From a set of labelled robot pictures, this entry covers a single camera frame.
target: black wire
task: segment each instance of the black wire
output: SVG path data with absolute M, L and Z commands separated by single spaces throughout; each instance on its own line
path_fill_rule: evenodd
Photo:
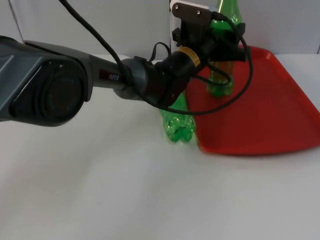
M 104 40 L 104 38 L 91 26 L 80 14 L 68 3 L 67 0 L 59 0 L 59 2 L 65 7 L 65 9 L 73 16 L 85 29 L 87 29 L 98 42 L 110 53 L 117 63 L 121 73 L 125 76 L 128 81 L 131 79 L 129 71 L 125 65 L 121 62 L 118 54 L 115 50 Z
M 220 74 L 221 76 L 223 76 L 227 81 L 224 82 L 224 83 L 219 83 L 219 82 L 214 82 L 206 77 L 203 77 L 203 76 L 200 76 L 200 75 L 196 75 L 194 76 L 195 79 L 199 79 L 207 84 L 210 84 L 210 85 L 213 85 L 213 86 L 218 86 L 218 87 L 225 87 L 225 86 L 228 86 L 231 81 L 232 81 L 232 77 L 227 74 L 225 71 L 221 70 L 220 68 L 216 67 L 216 66 L 213 66 L 212 64 L 208 63 L 206 65 L 211 71 L 214 71 L 218 74 Z
M 157 46 L 158 45 L 162 45 L 162 46 L 164 46 L 165 47 L 165 49 L 166 49 L 166 51 L 168 52 L 168 56 L 170 56 L 171 55 L 171 49 L 170 49 L 170 47 L 167 45 L 167 44 L 165 44 L 164 42 L 157 42 L 155 45 L 154 45 L 154 47 L 153 47 L 153 50 L 152 50 L 152 55 L 151 55 L 151 57 L 150 57 L 150 59 L 149 59 L 149 63 L 151 63 L 153 60 L 155 60 L 156 59 L 156 55 L 157 55 Z
M 133 79 L 132 76 L 130 75 L 129 71 L 126 69 L 125 65 L 121 62 L 119 56 L 116 54 L 116 52 L 112 49 L 112 47 L 103 39 L 103 37 L 84 19 L 82 18 L 77 12 L 76 10 L 73 9 L 73 7 L 67 2 L 67 0 L 59 0 L 59 2 L 66 8 L 66 10 L 84 27 L 86 28 L 98 41 L 99 43 L 110 53 L 110 55 L 114 58 L 115 62 L 118 64 L 119 70 L 121 71 L 121 73 L 124 75 L 124 77 L 127 79 L 127 81 L 129 81 L 130 84 L 133 84 Z M 252 57 L 251 57 L 251 53 L 249 50 L 249 47 L 245 41 L 245 39 L 243 38 L 243 36 L 238 32 L 237 27 L 235 26 L 235 24 L 226 16 L 224 16 L 223 14 L 219 13 L 219 12 L 214 12 L 213 13 L 213 17 L 214 19 L 218 20 L 218 21 L 226 21 L 230 27 L 232 28 L 232 30 L 235 32 L 235 34 L 239 37 L 241 43 L 243 44 L 244 50 L 247 54 L 247 58 L 248 58 L 248 62 L 249 62 L 249 66 L 250 66 L 250 71 L 249 71 L 249 78 L 248 81 L 246 83 L 246 85 L 244 86 L 244 88 L 231 100 L 227 101 L 226 103 L 222 104 L 219 107 L 216 107 L 214 109 L 211 110 L 207 110 L 207 111 L 196 111 L 196 112 L 192 112 L 192 111 L 183 111 L 183 110 L 177 110 L 177 109 L 172 109 L 170 107 L 164 107 L 164 106 L 160 106 L 156 103 L 153 103 L 151 101 L 149 101 L 146 97 L 144 97 L 138 90 L 136 90 L 133 86 L 133 90 L 135 91 L 135 93 L 137 94 L 137 96 L 139 98 L 141 98 L 141 100 L 145 101 L 146 103 L 148 103 L 149 105 L 167 111 L 167 112 L 171 112 L 171 113 L 175 113 L 175 114 L 181 114 L 181 115 L 194 115 L 194 116 L 201 116 L 201 115 L 207 115 L 207 114 L 212 114 L 215 113 L 217 111 L 220 111 L 226 107 L 228 107 L 229 105 L 231 105 L 232 103 L 234 103 L 236 100 L 238 100 L 245 92 L 246 90 L 249 88 L 251 80 L 252 80 L 252 76 L 253 76 L 253 71 L 254 71 L 254 66 L 253 66 L 253 62 L 252 62 Z

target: white wall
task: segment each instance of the white wall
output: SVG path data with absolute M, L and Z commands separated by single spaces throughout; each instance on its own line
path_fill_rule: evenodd
M 100 44 L 58 0 L 12 0 L 28 40 L 103 54 Z M 154 43 L 169 43 L 168 0 L 69 0 L 119 54 L 149 57 Z M 216 0 L 190 0 L 215 5 Z M 238 0 L 250 45 L 275 54 L 317 53 L 320 45 L 320 0 Z M 1 0 L 1 30 L 13 23 L 7 0 Z M 159 58 L 165 56 L 160 50 Z
M 64 45 L 92 54 L 105 53 L 58 0 L 12 2 L 25 39 Z M 119 54 L 150 57 L 156 42 L 169 43 L 168 0 L 69 0 L 69 3 Z M 163 57 L 165 51 L 159 50 L 159 53 Z
M 0 0 L 0 36 L 21 40 L 7 0 Z
M 216 5 L 217 0 L 187 0 Z M 238 0 L 246 41 L 275 54 L 316 54 L 320 0 Z

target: red tray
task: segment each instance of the red tray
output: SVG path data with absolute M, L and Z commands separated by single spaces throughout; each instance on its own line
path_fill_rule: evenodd
M 320 113 L 269 51 L 251 48 L 254 74 L 247 92 L 229 107 L 195 117 L 199 147 L 207 153 L 268 155 L 320 146 Z M 217 107 L 244 87 L 247 62 L 234 67 L 234 94 L 216 98 L 194 79 L 186 90 L 190 111 Z M 201 75 L 209 76 L 205 69 Z

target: green plastic bottle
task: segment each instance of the green plastic bottle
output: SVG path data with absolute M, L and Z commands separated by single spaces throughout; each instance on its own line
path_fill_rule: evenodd
M 187 100 L 183 93 L 180 94 L 171 108 L 188 111 Z M 163 117 L 164 132 L 172 142 L 177 143 L 181 140 L 184 143 L 188 143 L 192 139 L 196 131 L 196 122 L 193 116 L 164 110 L 160 110 L 160 112 Z
M 238 25 L 243 22 L 239 6 L 238 6 L 238 0 L 219 0 L 217 4 L 217 9 L 219 13 L 224 14 L 229 19 L 232 20 L 232 22 L 235 25 Z M 216 21 L 213 20 L 211 23 L 212 30 L 218 34 L 219 36 L 224 36 L 226 31 L 232 31 L 232 28 L 230 25 L 225 21 Z M 225 71 L 230 76 L 233 76 L 234 73 L 234 65 L 235 63 L 233 61 L 224 61 L 224 62 L 211 62 L 212 65 L 215 67 Z M 227 80 L 221 76 L 220 74 L 211 71 L 209 79 L 214 83 L 223 84 L 226 83 Z M 223 97 L 223 96 L 229 96 L 234 91 L 234 78 L 232 77 L 232 81 L 227 86 L 214 86 L 211 84 L 207 85 L 207 91 L 211 93 L 215 97 Z

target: bottle neck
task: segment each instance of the bottle neck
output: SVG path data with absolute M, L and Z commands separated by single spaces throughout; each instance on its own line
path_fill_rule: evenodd
M 238 0 L 219 0 L 217 8 L 219 13 L 230 18 L 234 24 L 240 24 L 243 21 L 239 10 Z

